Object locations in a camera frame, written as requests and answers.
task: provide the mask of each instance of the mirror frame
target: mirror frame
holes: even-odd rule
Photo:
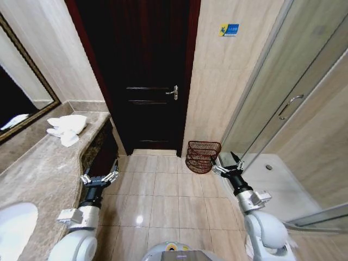
[[[32,123],[34,123],[36,120],[47,114],[49,111],[57,107],[61,102],[57,95],[54,93],[52,90],[51,86],[45,79],[45,77],[42,75],[40,72],[39,68],[37,65],[34,63],[26,49],[23,47],[11,27],[9,26],[8,22],[5,20],[4,16],[0,12],[0,25],[2,29],[5,31],[6,35],[9,37],[11,42],[14,44],[16,49],[19,51],[23,59],[26,61],[30,69],[32,69],[32,72],[36,75],[42,86],[46,89],[46,91],[49,93],[49,95],[52,97],[53,102],[50,103],[49,105],[43,107],[40,109],[37,113],[33,114],[32,116],[26,118],[24,121],[18,123],[17,125],[13,126],[13,128],[9,129],[7,132],[3,133],[0,135],[0,145],[10,138],[12,138],[15,134],[18,132],[22,131]]]

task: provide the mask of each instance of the door handle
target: door handle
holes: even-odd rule
[[[289,102],[284,106],[284,108],[281,110],[281,112],[278,114],[280,120],[286,120],[287,117],[282,116],[282,114],[285,112],[285,110],[289,107],[290,104],[292,104],[297,99],[302,99],[304,97],[303,94],[297,95],[289,100]]]
[[[169,94],[174,94],[174,100],[177,100],[178,99],[178,85],[175,85],[174,86],[174,91],[171,91],[171,92],[166,92],[165,94],[169,95]]]

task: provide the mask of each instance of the blue sign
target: blue sign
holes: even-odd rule
[[[229,23],[221,25],[220,36],[236,36],[238,32],[239,24]]]

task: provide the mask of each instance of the sticker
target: sticker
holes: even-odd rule
[[[236,36],[238,28],[238,23],[224,23],[220,26],[219,36]]]
[[[165,251],[178,251],[178,247],[174,243],[169,243]]]

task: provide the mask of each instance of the dark wooden door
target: dark wooden door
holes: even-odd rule
[[[127,153],[181,154],[200,1],[75,0],[67,6],[100,85],[103,78]],[[166,94],[175,85],[177,100]]]

